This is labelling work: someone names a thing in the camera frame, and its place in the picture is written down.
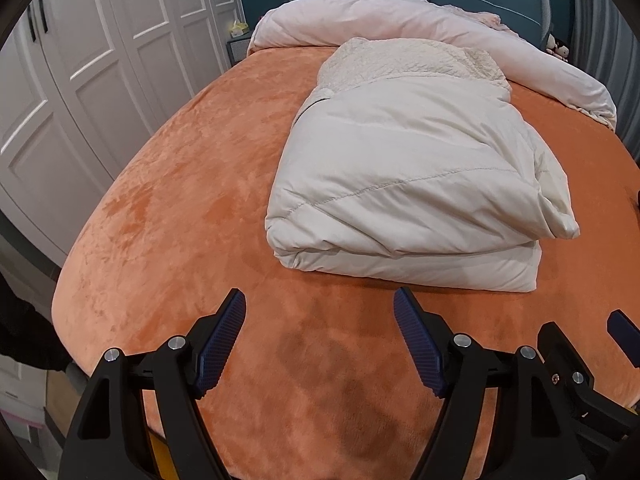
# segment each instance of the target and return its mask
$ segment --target stuffed toy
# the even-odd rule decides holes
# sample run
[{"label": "stuffed toy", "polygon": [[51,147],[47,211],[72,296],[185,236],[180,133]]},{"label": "stuffed toy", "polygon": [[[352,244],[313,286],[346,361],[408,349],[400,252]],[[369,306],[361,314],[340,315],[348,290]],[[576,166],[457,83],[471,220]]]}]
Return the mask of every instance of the stuffed toy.
[{"label": "stuffed toy", "polygon": [[552,34],[546,40],[546,53],[562,61],[569,61],[569,48],[561,40],[556,40]]}]

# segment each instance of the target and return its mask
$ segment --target metal bolt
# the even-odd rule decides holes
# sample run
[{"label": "metal bolt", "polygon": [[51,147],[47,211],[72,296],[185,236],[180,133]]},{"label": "metal bolt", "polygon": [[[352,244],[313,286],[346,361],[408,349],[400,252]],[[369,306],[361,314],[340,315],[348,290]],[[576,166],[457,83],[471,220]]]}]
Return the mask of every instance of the metal bolt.
[{"label": "metal bolt", "polygon": [[117,348],[109,348],[104,353],[104,360],[108,362],[115,361],[118,357],[120,357],[120,350]]},{"label": "metal bolt", "polygon": [[169,339],[169,348],[171,350],[178,350],[182,348],[187,343],[187,340],[183,338],[181,335],[177,335],[176,337],[172,337]]},{"label": "metal bolt", "polygon": [[453,342],[457,346],[462,346],[462,348],[471,346],[471,338],[466,334],[456,334],[453,336]]},{"label": "metal bolt", "polygon": [[523,346],[520,349],[520,354],[522,355],[522,357],[524,357],[525,359],[535,359],[536,357],[536,351],[531,348],[530,346]]}]

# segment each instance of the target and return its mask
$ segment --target velvet bedsheet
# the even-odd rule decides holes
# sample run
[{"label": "velvet bedsheet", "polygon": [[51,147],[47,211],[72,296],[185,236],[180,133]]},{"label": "velvet bedsheet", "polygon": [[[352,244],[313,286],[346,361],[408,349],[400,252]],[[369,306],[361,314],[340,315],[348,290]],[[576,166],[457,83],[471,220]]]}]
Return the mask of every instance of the velvet bedsheet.
[{"label": "velvet bedsheet", "polygon": [[[293,116],[332,48],[253,54],[186,104],[118,177],[69,254],[53,304],[71,355],[155,349],[247,296],[220,384],[199,403],[230,473],[243,480],[408,479],[440,401],[425,389],[393,318],[397,283],[285,269],[264,232]],[[554,320],[631,405],[640,374],[606,333],[611,310],[640,324],[640,170],[610,130],[513,84],[513,104],[569,177],[581,236],[543,240],[529,294],[413,286],[422,306],[487,348],[535,345]],[[145,396],[150,426],[157,407]],[[468,478],[486,450],[487,395]]]}]

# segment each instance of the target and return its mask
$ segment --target white comforter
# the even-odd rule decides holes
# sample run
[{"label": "white comforter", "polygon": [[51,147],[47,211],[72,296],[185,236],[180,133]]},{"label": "white comforter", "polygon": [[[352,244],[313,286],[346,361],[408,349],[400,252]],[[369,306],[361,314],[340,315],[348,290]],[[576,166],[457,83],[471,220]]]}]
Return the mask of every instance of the white comforter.
[{"label": "white comforter", "polygon": [[425,0],[294,0],[260,20],[249,53],[276,46],[340,46],[351,38],[424,38],[482,48],[508,79],[615,129],[616,107],[602,83],[508,31]]},{"label": "white comforter", "polygon": [[348,41],[282,153],[266,218],[276,256],[301,270],[535,289],[538,240],[574,238],[578,225],[562,168],[509,101],[483,50]]}]

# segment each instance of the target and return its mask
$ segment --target black pants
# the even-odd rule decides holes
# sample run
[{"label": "black pants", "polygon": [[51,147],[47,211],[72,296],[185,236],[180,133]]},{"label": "black pants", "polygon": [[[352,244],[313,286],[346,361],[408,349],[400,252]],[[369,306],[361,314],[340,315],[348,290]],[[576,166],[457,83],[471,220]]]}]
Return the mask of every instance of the black pants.
[{"label": "black pants", "polygon": [[1,273],[0,354],[43,370],[64,371],[72,361],[53,325],[18,298]]}]

